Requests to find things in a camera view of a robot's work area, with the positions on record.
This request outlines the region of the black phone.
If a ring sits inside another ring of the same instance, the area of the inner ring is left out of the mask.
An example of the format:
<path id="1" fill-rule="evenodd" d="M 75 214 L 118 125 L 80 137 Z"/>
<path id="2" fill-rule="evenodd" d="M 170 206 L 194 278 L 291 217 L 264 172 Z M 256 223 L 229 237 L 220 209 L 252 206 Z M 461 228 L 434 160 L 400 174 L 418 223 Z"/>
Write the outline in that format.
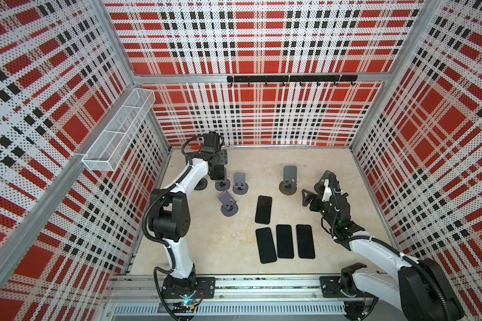
<path id="1" fill-rule="evenodd" d="M 301 259 L 315 259 L 312 227 L 310 225 L 298 224 L 296 232 L 299 257 Z"/>
<path id="2" fill-rule="evenodd" d="M 255 214 L 255 222 L 258 224 L 268 225 L 270 223 L 273 198 L 260 195 L 257 200 L 257 209 Z"/>
<path id="3" fill-rule="evenodd" d="M 277 253 L 274 246 L 271 228 L 265 227 L 256 230 L 258 254 L 262 264 L 277 261 Z"/>
<path id="4" fill-rule="evenodd" d="M 282 259 L 294 258 L 293 234 L 290 225 L 279 224 L 276 226 L 277 256 Z"/>

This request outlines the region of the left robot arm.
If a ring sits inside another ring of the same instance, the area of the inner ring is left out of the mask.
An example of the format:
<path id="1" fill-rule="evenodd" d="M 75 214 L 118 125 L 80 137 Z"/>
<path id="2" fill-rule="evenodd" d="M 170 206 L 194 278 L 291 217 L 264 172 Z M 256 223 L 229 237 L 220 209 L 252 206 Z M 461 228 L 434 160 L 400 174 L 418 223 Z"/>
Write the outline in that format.
<path id="1" fill-rule="evenodd" d="M 166 275 L 164 290 L 182 298 L 191 298 L 198 289 L 186 239 L 191 226 L 188 198 L 198 185 L 206 182 L 205 177 L 225 178 L 228 159 L 223 145 L 223 136 L 214 131 L 187 140 L 181 148 L 184 168 L 166 187 L 152 190 L 141 219 L 144 237 L 162 245 L 167 256 L 169 267 L 155 268 Z"/>

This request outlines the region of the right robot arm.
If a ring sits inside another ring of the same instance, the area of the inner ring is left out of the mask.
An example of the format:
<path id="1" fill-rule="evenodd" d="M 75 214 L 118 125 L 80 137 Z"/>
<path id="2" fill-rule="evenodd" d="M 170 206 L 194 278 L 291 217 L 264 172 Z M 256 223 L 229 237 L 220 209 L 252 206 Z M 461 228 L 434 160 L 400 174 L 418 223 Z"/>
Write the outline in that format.
<path id="1" fill-rule="evenodd" d="M 302 204 L 321 215 L 333 241 L 382 269 L 363 263 L 345 267 L 340 292 L 371 294 L 400 310 L 407 320 L 460 320 L 465 312 L 442 267 L 432 259 L 418 259 L 370 235 L 352 221 L 348 194 L 336 175 L 325 171 L 313 191 L 302 190 Z"/>

